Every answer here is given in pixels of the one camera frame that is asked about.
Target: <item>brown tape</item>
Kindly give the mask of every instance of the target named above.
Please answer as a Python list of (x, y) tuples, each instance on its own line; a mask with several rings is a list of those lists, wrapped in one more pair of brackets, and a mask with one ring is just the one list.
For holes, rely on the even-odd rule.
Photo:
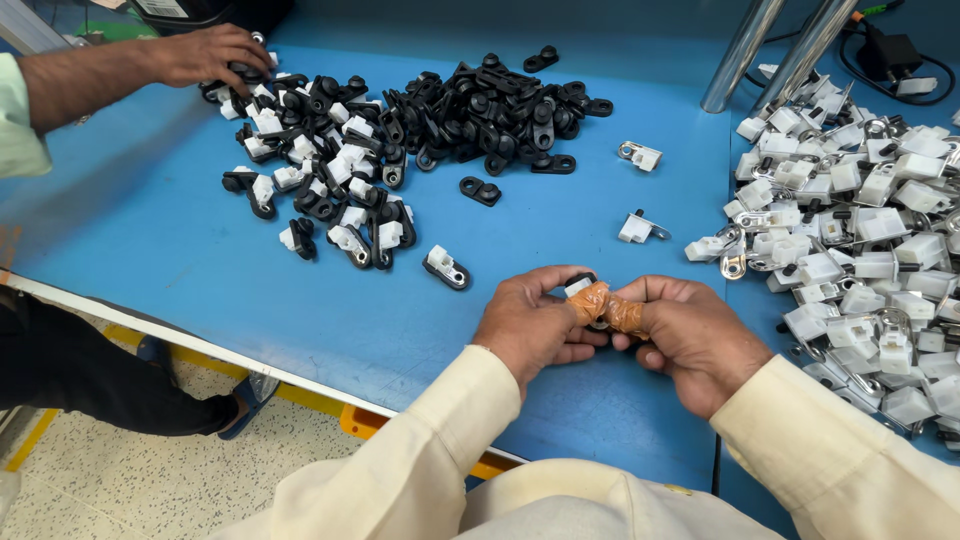
[(650, 334), (640, 329), (643, 303), (616, 296), (604, 282), (595, 282), (566, 301), (576, 310), (579, 327), (601, 318), (615, 331), (650, 339)]
[(610, 286), (604, 282), (595, 282), (567, 298), (566, 302), (577, 310), (577, 326), (584, 327), (603, 315), (609, 298)]

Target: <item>power adapter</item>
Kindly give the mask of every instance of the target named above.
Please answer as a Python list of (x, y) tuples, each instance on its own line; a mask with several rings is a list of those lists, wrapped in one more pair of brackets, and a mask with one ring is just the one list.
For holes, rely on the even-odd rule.
[(886, 36), (876, 26), (866, 25), (867, 42), (856, 52), (856, 61), (872, 81), (896, 83), (913, 77), (924, 59), (907, 34)]

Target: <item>barcode label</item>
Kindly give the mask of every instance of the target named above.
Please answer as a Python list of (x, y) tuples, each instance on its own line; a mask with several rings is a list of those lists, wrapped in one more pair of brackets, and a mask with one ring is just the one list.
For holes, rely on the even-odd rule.
[(177, 3), (177, 0), (140, 0), (144, 12), (161, 17), (187, 18), (186, 12)]

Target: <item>hand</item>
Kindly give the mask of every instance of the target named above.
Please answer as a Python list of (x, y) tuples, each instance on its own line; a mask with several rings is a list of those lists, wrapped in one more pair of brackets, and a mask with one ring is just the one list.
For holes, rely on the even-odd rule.
[(220, 80), (233, 86), (241, 96), (248, 96), (247, 84), (228, 69), (232, 61), (256, 68), (264, 77), (271, 78), (273, 61), (266, 49), (253, 40), (250, 32), (232, 24), (141, 43), (156, 71), (156, 80), (168, 86)]
[[(652, 343), (636, 351), (636, 361), (671, 376), (680, 403), (701, 418), (709, 420), (774, 355), (703, 283), (643, 276), (615, 292), (647, 303), (642, 327)], [(623, 351), (633, 340), (617, 333), (613, 347)]]
[(545, 366), (586, 360), (594, 346), (607, 344), (607, 335), (574, 328), (577, 316), (563, 299), (546, 293), (584, 266), (544, 266), (510, 278), (496, 288), (484, 310), (473, 345), (482, 345), (507, 366), (527, 395), (527, 383)]

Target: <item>light green shirt sleeve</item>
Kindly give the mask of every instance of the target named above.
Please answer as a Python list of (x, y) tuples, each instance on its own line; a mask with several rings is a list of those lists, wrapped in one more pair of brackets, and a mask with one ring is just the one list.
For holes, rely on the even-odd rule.
[(20, 67), (0, 54), (0, 178), (38, 176), (53, 163), (46, 143), (30, 127), (30, 100)]

